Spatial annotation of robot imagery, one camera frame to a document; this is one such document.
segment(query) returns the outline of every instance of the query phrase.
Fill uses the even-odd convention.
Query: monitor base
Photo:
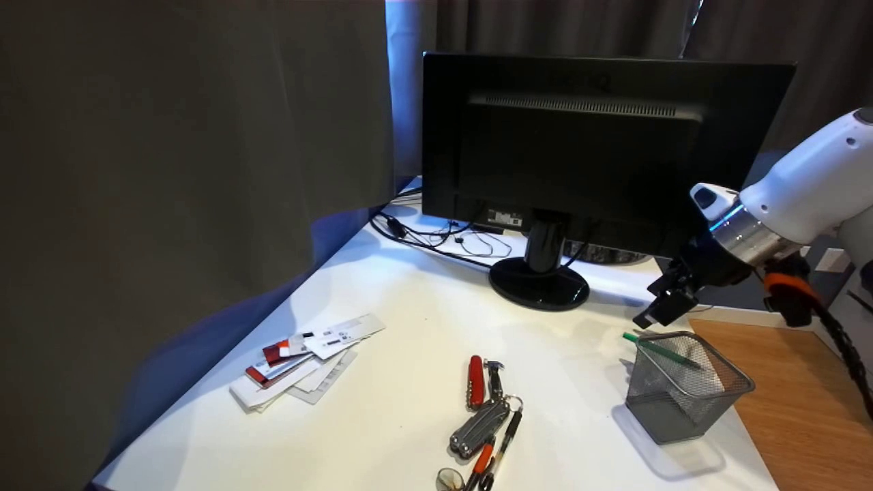
[[[521,256],[497,262],[489,282],[505,299],[536,312],[569,312],[590,297],[590,284],[576,269],[534,272]]]

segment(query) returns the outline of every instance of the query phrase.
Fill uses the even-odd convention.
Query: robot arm
[[[853,224],[873,215],[873,106],[831,119],[738,193],[695,186],[689,197],[708,230],[648,284],[654,299],[633,318],[640,327],[672,324],[703,287],[736,284],[841,224],[853,262],[868,262],[873,238]]]

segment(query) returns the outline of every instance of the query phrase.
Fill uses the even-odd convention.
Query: monitor screen
[[[672,256],[707,226],[689,186],[745,182],[790,73],[688,59],[426,55],[422,209],[523,230],[528,252],[515,272],[539,284],[568,275],[562,241]]]

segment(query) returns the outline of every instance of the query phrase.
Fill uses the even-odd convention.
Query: monitor stand
[[[590,284],[562,267],[562,222],[534,222],[526,254],[502,260],[489,269],[491,288],[505,299],[536,312],[569,312],[590,297]]]

